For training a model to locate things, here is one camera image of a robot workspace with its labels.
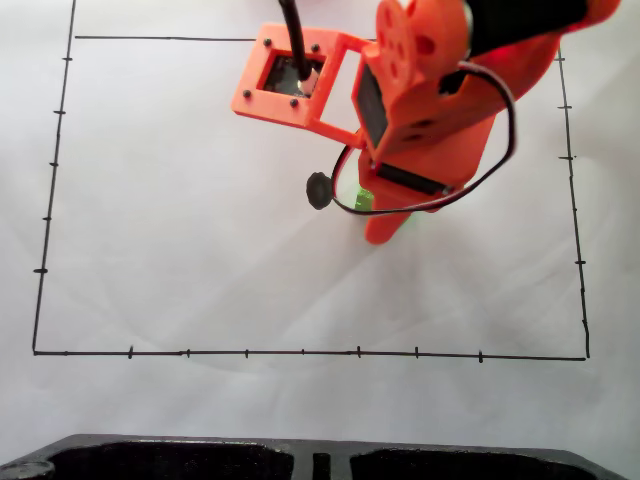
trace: white surface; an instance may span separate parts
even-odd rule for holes
[[[363,36],[376,3],[299,1],[305,24]],[[0,462],[89,432],[558,448],[640,476],[637,2],[563,43],[593,358],[482,365],[32,357],[70,4],[0,7]],[[277,2],[78,0],[75,33],[247,37],[264,21]],[[373,248],[359,219],[306,202],[339,145],[229,110],[250,48],[74,40],[40,350],[583,355],[557,64],[518,103],[515,159]]]

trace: green component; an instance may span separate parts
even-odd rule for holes
[[[366,212],[373,209],[373,193],[364,188],[360,188],[356,198],[356,210]]]

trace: orange bracket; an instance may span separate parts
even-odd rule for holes
[[[311,97],[292,97],[263,90],[276,57],[291,56],[287,27],[264,25],[233,96],[231,109],[239,115],[303,128],[337,142],[362,148],[364,140],[361,133],[343,130],[320,118],[347,51],[360,53],[372,42],[333,30],[303,28],[302,32],[307,58],[324,62]],[[312,51],[312,45],[318,45],[319,49]],[[290,104],[292,98],[297,100],[295,106]]]

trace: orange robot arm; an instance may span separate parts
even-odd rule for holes
[[[304,54],[319,73],[310,94],[298,88],[291,32],[265,26],[232,108],[362,149],[360,184],[373,193],[374,210],[448,198],[475,174],[495,114],[505,107],[495,88],[459,71],[459,63],[470,58],[491,70],[519,98],[548,69],[564,33],[605,20],[618,3],[412,0],[403,8],[382,0],[377,42],[302,29]],[[320,120],[347,50],[361,54],[352,94],[361,124],[356,133]],[[366,238],[386,242],[409,215],[370,218]]]

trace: black cable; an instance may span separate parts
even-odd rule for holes
[[[346,162],[346,159],[349,157],[351,152],[353,151],[353,147],[346,145],[340,153],[338,160],[336,162],[335,167],[333,168],[333,173],[331,174],[331,187],[333,192],[333,201],[343,210],[353,213],[354,215],[361,216],[377,216],[377,215],[388,215],[391,213],[403,213],[403,212],[423,212],[426,210],[433,210],[436,208],[445,207],[447,205],[451,205],[454,202],[457,202],[462,197],[468,195],[477,187],[480,186],[486,179],[488,179],[491,175],[493,175],[496,170],[502,167],[507,160],[511,158],[513,152],[516,148],[516,112],[515,112],[515,100],[509,90],[509,87],[504,83],[504,81],[498,77],[493,71],[489,70],[486,67],[481,65],[476,65],[474,63],[469,62],[460,62],[458,64],[460,70],[466,71],[468,74],[482,78],[491,86],[493,86],[504,101],[507,107],[507,114],[509,116],[509,144],[507,145],[507,151],[503,155],[503,157],[487,171],[482,177],[473,182],[466,188],[463,188],[459,192],[452,193],[444,198],[440,198],[437,200],[431,200],[429,202],[419,203],[417,205],[410,205],[408,207],[403,208],[392,208],[392,209],[384,209],[384,210],[368,210],[368,211],[360,211],[355,208],[351,208],[340,200],[338,200],[337,196],[337,185],[338,185],[338,177],[340,175],[340,171]]]
[[[291,52],[293,53],[293,61],[298,69],[298,77],[300,81],[304,82],[311,76],[311,62],[307,60],[304,53],[304,38],[302,37],[302,25],[300,24],[298,7],[296,7],[295,0],[278,1],[282,7],[287,30],[289,30]]]

